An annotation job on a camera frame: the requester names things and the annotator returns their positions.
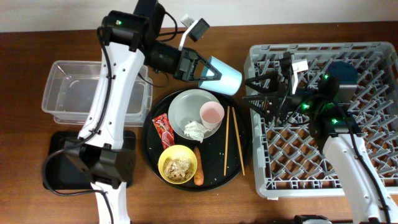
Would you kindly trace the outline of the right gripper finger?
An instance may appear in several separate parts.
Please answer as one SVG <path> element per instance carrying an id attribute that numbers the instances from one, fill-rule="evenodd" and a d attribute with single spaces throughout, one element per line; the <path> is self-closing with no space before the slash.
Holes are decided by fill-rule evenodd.
<path id="1" fill-rule="evenodd" d="M 259 93 L 272 93 L 277 91 L 279 74 L 275 71 L 259 75 L 258 77 L 248 78 L 245 85 Z"/>
<path id="2" fill-rule="evenodd" d="M 265 120 L 273 120 L 277 116 L 277 97 L 269 95 L 244 96 L 243 103 L 258 113 Z"/>

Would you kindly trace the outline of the light blue plastic cup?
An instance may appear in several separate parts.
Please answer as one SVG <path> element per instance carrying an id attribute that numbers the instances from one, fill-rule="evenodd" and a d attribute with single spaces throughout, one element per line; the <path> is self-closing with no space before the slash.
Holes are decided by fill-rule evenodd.
<path id="1" fill-rule="evenodd" d="M 221 73 L 221 79 L 199 82 L 198 87 L 229 96 L 236 94 L 242 83 L 242 73 L 214 56 L 211 56 L 208 61 Z"/>

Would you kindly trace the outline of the wooden chopstick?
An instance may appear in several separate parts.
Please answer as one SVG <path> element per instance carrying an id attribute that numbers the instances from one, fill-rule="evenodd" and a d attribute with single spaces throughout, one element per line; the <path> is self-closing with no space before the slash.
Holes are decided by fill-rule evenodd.
<path id="1" fill-rule="evenodd" d="M 245 169 L 244 169 L 244 161 L 243 161 L 243 152 L 242 152 L 242 147 L 241 147 L 241 140 L 240 140 L 240 135 L 239 135 L 239 128 L 238 128 L 238 122 L 237 122 L 237 117 L 236 117 L 236 112 L 234 107 L 232 107 L 232 113 L 233 113 L 233 121 L 234 121 L 234 128 L 235 128 L 235 133 L 236 133 L 236 140 L 237 140 L 237 145 L 238 145 L 238 152 L 239 152 L 239 160 L 241 164 L 241 170 L 243 176 L 246 175 Z"/>
<path id="2" fill-rule="evenodd" d="M 227 163 L 228 163 L 228 142 L 229 142 L 229 110 L 230 107 L 227 107 L 226 110 L 226 132 L 225 132 L 225 144 L 224 144 L 224 169 L 223 169 L 223 175 L 226 176 L 226 170 L 227 170 Z"/>

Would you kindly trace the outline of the pink plastic cup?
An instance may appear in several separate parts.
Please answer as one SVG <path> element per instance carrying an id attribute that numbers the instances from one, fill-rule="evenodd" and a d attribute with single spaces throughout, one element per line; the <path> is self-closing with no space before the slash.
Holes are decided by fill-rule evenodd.
<path id="1" fill-rule="evenodd" d="M 209 101 L 200 108 L 202 125 L 208 129 L 214 129 L 224 118 L 224 108 L 216 101 Z"/>

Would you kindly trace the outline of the grey round plate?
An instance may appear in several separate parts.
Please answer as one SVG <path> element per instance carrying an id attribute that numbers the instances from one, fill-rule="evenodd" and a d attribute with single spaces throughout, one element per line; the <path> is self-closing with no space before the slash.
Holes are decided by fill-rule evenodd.
<path id="1" fill-rule="evenodd" d="M 185 139 L 193 140 L 184 134 L 185 126 L 193 121 L 201 123 L 200 109 L 209 101 L 219 103 L 215 95 L 201 89 L 184 90 L 178 93 L 172 100 L 167 113 L 174 132 Z"/>

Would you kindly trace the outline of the white tissue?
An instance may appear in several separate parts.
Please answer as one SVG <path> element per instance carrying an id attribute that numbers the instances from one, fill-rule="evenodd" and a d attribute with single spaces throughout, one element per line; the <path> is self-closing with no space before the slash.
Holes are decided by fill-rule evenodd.
<path id="1" fill-rule="evenodd" d="M 184 135 L 202 143 L 205 138 L 205 133 L 210 131 L 211 129 L 204 127 L 204 125 L 196 121 L 192 121 L 185 126 Z"/>

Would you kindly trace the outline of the red snack wrapper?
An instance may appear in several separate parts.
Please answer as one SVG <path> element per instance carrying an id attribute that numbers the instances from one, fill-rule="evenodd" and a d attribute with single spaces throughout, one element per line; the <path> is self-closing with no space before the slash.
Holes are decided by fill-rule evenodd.
<path id="1" fill-rule="evenodd" d="M 164 149 L 175 144 L 174 130 L 172 129 L 167 113 L 161 114 L 152 120 Z"/>

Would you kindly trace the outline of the yellow bowl with food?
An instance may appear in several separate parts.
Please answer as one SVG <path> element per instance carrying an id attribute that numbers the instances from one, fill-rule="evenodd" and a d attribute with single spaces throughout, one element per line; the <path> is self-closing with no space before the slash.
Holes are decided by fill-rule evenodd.
<path id="1" fill-rule="evenodd" d="M 198 162 L 195 153 L 187 146 L 174 145 L 163 151 L 159 157 L 158 170 L 161 177 L 170 184 L 184 184 L 193 178 Z"/>

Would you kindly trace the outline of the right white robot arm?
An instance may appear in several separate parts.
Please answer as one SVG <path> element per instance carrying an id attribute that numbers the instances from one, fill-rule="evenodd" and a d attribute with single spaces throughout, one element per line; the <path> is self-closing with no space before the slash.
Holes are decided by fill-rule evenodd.
<path id="1" fill-rule="evenodd" d="M 357 89 L 357 71 L 346 62 L 332 62 L 316 90 L 299 86 L 306 60 L 290 52 L 279 59 L 278 71 L 248 78 L 246 86 L 257 95 L 245 96 L 245 105 L 275 126 L 294 115 L 307 124 L 318 150 L 334 168 L 353 213 L 355 223 L 397 223 L 397 204 L 387 192 L 366 152 L 361 129 L 346 104 Z"/>

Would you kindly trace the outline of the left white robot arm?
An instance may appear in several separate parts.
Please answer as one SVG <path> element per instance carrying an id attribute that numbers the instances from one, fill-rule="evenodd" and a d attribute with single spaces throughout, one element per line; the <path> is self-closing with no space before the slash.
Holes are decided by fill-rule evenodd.
<path id="1" fill-rule="evenodd" d="M 178 80 L 197 82 L 203 63 L 209 80 L 221 73 L 197 51 L 159 40 L 165 16 L 157 0 L 140 0 L 133 13 L 111 11 L 98 29 L 102 67 L 88 117 L 77 140 L 64 144 L 65 156 L 90 180 L 101 223 L 129 223 L 126 189 L 135 152 L 124 147 L 124 123 L 134 82 L 143 65 Z"/>

